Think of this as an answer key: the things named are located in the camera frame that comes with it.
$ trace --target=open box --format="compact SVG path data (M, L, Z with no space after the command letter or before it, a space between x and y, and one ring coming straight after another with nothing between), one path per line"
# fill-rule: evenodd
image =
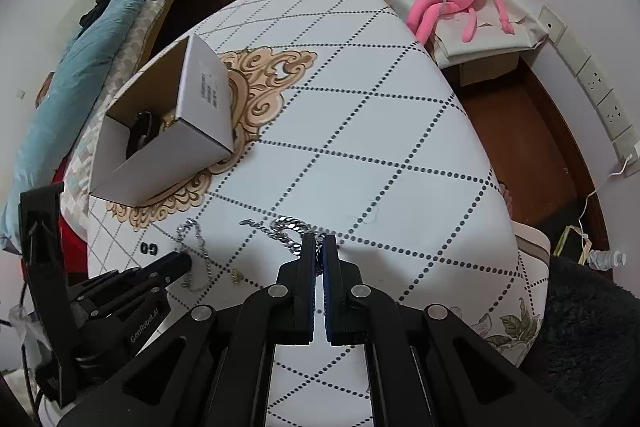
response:
M228 73L197 35L172 43L111 102L96 145L89 192L127 206L145 201L233 152ZM126 158L129 127L147 110L175 121Z

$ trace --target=dotted diamond pattern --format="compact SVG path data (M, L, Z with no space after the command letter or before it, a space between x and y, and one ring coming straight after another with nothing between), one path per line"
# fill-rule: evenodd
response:
M469 325L488 314L490 334L504 334L500 316L519 316L521 299L542 316L548 269L518 251L464 110L384 1L238 0L191 31L219 53L270 46L318 58L283 93L283 110L260 139L214 177L200 206L135 231L92 198L90 276L151 263L141 241L175 250L176 227L194 217L212 281L196 293L174 282L168 321L199 303L233 306L272 284L293 259L239 221L286 215L335 233L340 256L360 266L364 282L403 304L456 307ZM194 237L186 245L199 287L207 282L204 260ZM324 338L321 279L314 341L276 348L268 426L373 425L362 346Z

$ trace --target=silver chain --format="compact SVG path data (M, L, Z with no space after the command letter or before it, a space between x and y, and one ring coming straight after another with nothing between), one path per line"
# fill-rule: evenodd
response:
M296 257L300 257L300 253L302 252L302 244L297 243L289 235L284 232L285 230L290 230L291 232L296 232L300 234L300 237L307 233L312 232L316 236L316 254L319 253L320 247L322 246L322 241L326 236L326 232L316 232L316 230L311 227L310 224L305 223L304 221L300 221L295 217L288 216L280 216L269 224L269 228L265 227L262 223L258 223L257 221L253 221L252 219L243 219L240 221L241 225L249 225L253 229L260 230L264 232L268 237L275 239L276 241L280 241L293 255Z
M198 240L198 247L200 248L200 253L204 257L204 263L205 263L205 266L207 267L207 283L199 288L192 288L191 285L193 284L193 269L191 269L184 275L184 279L182 279L182 287L187 288L191 292L201 292L213 280L213 276L211 274L211 260L205 248L204 238L202 237L202 234L201 234L202 230L200 228L200 224L195 219L193 219L193 217L190 217L182 225L178 226L175 229L175 233L177 235L178 243L180 243L180 246L181 246L180 251L188 253L189 249L187 245L185 245L184 243L184 238L187 236L187 233L189 233L189 231L192 228L195 230L195 235Z

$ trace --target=dark brown floor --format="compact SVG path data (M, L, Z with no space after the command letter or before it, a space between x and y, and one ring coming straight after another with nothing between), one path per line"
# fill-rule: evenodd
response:
M233 1L175 0L154 52ZM511 74L457 92L498 179L511 191L514 219L536 225L571 206L574 184L522 79Z

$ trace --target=blue blanket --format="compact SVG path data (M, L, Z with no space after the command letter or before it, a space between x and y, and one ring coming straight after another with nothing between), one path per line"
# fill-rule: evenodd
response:
M145 0L111 0L68 48L15 157L14 185L0 215L0 247L20 250L18 204L25 190L51 182L104 85L113 57Z

